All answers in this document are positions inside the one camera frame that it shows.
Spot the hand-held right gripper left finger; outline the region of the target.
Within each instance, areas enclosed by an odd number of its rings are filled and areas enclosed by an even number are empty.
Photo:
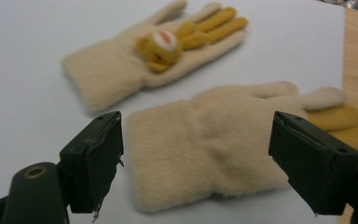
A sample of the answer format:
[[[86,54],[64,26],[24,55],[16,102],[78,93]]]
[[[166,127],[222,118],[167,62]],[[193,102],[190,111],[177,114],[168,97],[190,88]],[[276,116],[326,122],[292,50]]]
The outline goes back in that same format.
[[[111,189],[124,154],[121,113],[95,118],[60,152],[60,170],[67,178],[66,201],[72,213],[98,213]]]

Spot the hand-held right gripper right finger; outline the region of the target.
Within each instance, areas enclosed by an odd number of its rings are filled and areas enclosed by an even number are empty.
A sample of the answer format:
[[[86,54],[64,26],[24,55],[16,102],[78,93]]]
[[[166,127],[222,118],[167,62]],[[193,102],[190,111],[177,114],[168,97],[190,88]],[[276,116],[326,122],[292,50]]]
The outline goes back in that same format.
[[[268,154],[313,213],[343,213],[358,169],[358,151],[306,119],[277,111]]]

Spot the plain cream fuzzy glove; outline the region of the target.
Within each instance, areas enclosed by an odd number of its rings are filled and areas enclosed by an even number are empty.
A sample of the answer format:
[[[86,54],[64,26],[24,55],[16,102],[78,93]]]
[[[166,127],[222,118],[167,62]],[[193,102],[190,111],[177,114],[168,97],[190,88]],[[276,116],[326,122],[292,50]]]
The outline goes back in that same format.
[[[339,89],[300,94],[287,81],[216,87],[127,117],[139,209],[157,212],[214,193],[241,196],[287,187],[286,174],[268,154],[277,111],[307,119],[358,150],[358,108]]]

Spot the white foam mat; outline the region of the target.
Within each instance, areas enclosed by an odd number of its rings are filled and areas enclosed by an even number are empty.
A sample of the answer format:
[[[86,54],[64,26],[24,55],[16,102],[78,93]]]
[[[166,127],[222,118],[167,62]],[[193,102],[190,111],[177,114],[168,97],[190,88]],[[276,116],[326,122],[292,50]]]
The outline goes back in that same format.
[[[211,1],[247,18],[244,42],[190,75],[135,93],[123,115],[188,99],[212,87],[289,80],[302,92],[340,87],[344,11],[315,0],[188,0],[193,14]],[[0,0],[0,198],[20,169],[55,162],[94,115],[62,70],[68,54],[143,21],[168,0]],[[161,213],[138,211],[131,167],[123,163],[98,216],[71,224],[336,224],[291,189],[212,197]]]

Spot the cream fuzzy glove with bear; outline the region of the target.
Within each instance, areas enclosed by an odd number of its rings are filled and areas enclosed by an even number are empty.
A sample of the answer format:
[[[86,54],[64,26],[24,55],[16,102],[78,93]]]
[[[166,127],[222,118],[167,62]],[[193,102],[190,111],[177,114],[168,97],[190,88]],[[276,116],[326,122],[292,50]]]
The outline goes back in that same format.
[[[180,18],[173,0],[118,35],[66,56],[62,66],[85,104],[103,110],[143,88],[173,82],[224,55],[245,38],[248,20],[212,2]]]

